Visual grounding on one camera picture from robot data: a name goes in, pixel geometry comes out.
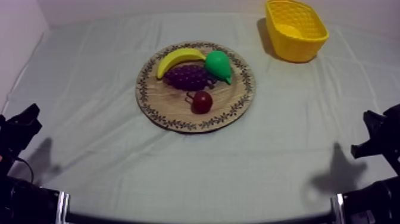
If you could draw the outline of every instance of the tabletop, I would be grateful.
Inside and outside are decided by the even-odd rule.
[[[31,103],[43,124],[21,156],[35,183],[71,194],[71,210],[151,222],[252,222],[324,213],[329,197],[395,176],[368,140],[363,112],[399,103],[400,42],[327,24],[309,63],[277,58],[265,16],[157,14],[57,27],[43,36],[5,107]],[[135,83],[160,49],[229,47],[249,64],[255,98],[216,132],[183,135],[139,109]],[[14,176],[29,171],[14,167]]]

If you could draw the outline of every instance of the banana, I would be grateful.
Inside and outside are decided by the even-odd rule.
[[[158,66],[157,79],[162,79],[164,74],[176,64],[184,61],[205,60],[205,56],[194,48],[180,48],[165,56]]]

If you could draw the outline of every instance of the yellow basket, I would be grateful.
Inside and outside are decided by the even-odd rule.
[[[270,0],[265,9],[275,52],[285,60],[311,60],[329,37],[321,19],[309,5],[293,0]]]

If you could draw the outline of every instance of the white wall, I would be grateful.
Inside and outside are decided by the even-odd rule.
[[[264,14],[265,0],[38,0],[51,26],[122,14],[243,12]],[[302,0],[329,23],[400,36],[400,0]]]
[[[47,28],[36,0],[0,0],[0,108]]]

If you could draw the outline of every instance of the decorative plate border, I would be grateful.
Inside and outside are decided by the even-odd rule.
[[[150,104],[148,104],[148,84],[146,82],[149,79],[149,74],[152,72],[153,66],[157,61],[162,60],[169,53],[180,49],[180,48],[212,48],[214,51],[222,51],[228,57],[232,64],[241,70],[240,76],[242,77],[240,82],[242,82],[245,87],[245,93],[239,98],[239,100],[230,106],[230,110],[227,113],[223,113],[220,116],[215,116],[210,118],[208,121],[203,121],[201,123],[183,122],[180,120],[169,120],[168,117],[163,116],[159,111],[153,109]],[[196,41],[196,42],[182,42],[171,46],[168,46],[158,53],[155,54],[148,62],[142,67],[139,76],[137,77],[136,85],[136,99],[137,103],[145,115],[166,129],[175,130],[178,132],[186,133],[199,133],[199,132],[209,132],[212,130],[217,130],[223,128],[235,120],[237,120],[250,105],[255,93],[255,80],[252,72],[243,58],[241,58],[237,53],[231,49],[211,42]]]

